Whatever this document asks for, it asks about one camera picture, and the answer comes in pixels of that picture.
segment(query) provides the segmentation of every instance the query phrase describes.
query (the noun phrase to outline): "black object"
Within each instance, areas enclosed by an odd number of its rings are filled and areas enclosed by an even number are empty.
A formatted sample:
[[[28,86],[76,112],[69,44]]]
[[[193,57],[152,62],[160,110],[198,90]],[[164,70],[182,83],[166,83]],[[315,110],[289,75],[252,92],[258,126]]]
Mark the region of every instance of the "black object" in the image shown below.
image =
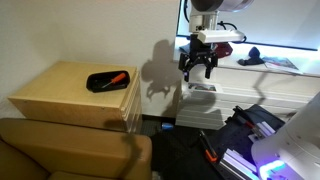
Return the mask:
[[[210,78],[211,70],[218,65],[218,56],[211,48],[211,44],[203,44],[197,34],[190,36],[190,52],[181,53],[179,69],[183,72],[184,80],[189,81],[189,72],[197,64],[206,66],[205,77]]]
[[[106,84],[110,83],[114,77],[118,76],[121,73],[125,73],[126,75],[125,78],[123,78],[121,81],[116,82],[112,85],[105,86]],[[97,92],[125,89],[127,88],[129,83],[130,83],[130,76],[127,71],[112,71],[112,72],[91,74],[87,79],[86,87],[89,91],[97,93]]]
[[[252,142],[248,135],[251,129],[239,123],[236,112],[227,120],[227,125],[222,127],[214,136],[207,136],[211,146],[215,149],[218,157],[222,157],[227,149],[232,149],[243,155],[243,158],[254,164],[251,156]],[[284,122],[263,109],[259,105],[253,105],[249,109],[241,111],[254,124],[265,121],[274,130],[278,130]],[[163,180],[223,180],[237,179],[219,164],[209,163],[204,154],[201,144],[195,146],[190,152],[167,166],[162,172]]]
[[[264,63],[264,61],[260,58],[260,51],[256,47],[253,47],[249,51],[249,57],[250,59],[248,60],[243,60],[243,59],[238,60],[238,63],[242,66],[257,65],[257,64]]]

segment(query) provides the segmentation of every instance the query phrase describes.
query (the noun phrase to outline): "orange handle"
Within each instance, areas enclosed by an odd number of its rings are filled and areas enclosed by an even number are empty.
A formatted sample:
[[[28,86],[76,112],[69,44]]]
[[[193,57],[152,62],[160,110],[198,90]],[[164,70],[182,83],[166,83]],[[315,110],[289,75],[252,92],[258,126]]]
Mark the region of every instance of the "orange handle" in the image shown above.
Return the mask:
[[[121,74],[119,74],[118,76],[116,76],[115,78],[113,78],[112,80],[111,80],[111,82],[114,84],[114,83],[116,83],[116,82],[119,82],[119,81],[121,81],[123,78],[125,78],[126,77],[126,74],[125,73],[121,73]]]

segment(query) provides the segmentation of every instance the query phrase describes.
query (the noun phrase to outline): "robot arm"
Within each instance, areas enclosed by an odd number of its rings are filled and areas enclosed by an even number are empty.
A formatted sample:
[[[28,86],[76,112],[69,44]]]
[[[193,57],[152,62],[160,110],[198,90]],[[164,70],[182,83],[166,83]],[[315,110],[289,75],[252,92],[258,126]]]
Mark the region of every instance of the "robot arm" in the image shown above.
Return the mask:
[[[189,81],[189,72],[197,64],[206,66],[205,77],[218,65],[214,43],[242,41],[244,34],[237,30],[216,30],[219,11],[236,12],[248,7],[253,0],[191,0],[189,31],[190,52],[180,55],[179,69]]]

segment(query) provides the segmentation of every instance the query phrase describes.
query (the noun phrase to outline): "wooden nightstand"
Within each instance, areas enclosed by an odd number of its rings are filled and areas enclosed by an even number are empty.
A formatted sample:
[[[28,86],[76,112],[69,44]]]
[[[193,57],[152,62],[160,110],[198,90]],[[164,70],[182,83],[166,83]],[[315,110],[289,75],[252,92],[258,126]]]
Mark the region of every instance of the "wooden nightstand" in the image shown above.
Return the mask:
[[[129,73],[126,89],[92,93],[86,88],[89,75],[119,70]],[[28,119],[135,133],[142,124],[136,67],[60,61],[9,100]]]

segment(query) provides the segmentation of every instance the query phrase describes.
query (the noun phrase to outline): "sofa armrest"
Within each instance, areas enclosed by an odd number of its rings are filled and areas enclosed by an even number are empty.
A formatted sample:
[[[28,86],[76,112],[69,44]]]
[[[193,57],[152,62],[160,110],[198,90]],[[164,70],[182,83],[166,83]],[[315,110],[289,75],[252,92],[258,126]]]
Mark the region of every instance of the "sofa armrest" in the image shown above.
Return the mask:
[[[51,173],[151,179],[147,136],[26,119],[1,119],[0,135]]]

